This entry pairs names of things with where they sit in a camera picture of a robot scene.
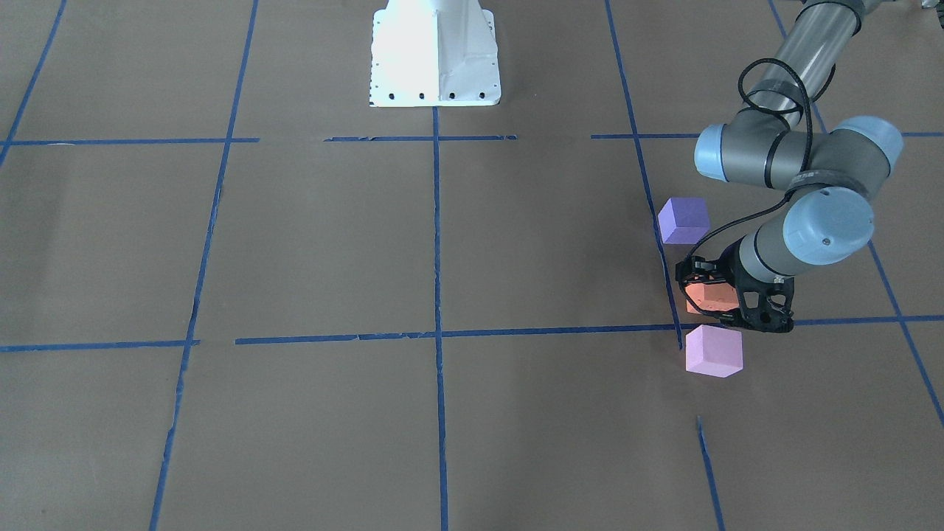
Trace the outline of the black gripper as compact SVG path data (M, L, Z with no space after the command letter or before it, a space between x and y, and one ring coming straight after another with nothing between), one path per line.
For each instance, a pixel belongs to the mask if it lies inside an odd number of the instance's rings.
M728 328L757 330L762 333L789 333L794 329L791 303L794 281L763 282L754 278L740 258L738 240L715 260L693 255L676 263L676 282L683 294L691 286L712 286L715 291L735 294L737 306L731 310L702 310Z

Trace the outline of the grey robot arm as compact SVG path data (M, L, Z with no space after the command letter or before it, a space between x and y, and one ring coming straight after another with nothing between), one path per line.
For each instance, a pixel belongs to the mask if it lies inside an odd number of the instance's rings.
M788 333L796 276L839 263L874 232L873 199L892 175L903 135L884 119L852 117L819 134L812 105L876 1L806 1L794 27L728 124L695 144L704 177L780 191L766 222L710 261L691 248L675 279L687 304L723 325Z

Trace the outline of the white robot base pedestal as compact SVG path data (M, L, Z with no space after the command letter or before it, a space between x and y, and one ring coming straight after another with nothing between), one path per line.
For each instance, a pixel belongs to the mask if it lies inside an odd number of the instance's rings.
M389 1L374 12L372 30L371 107L502 100L496 21L479 1Z

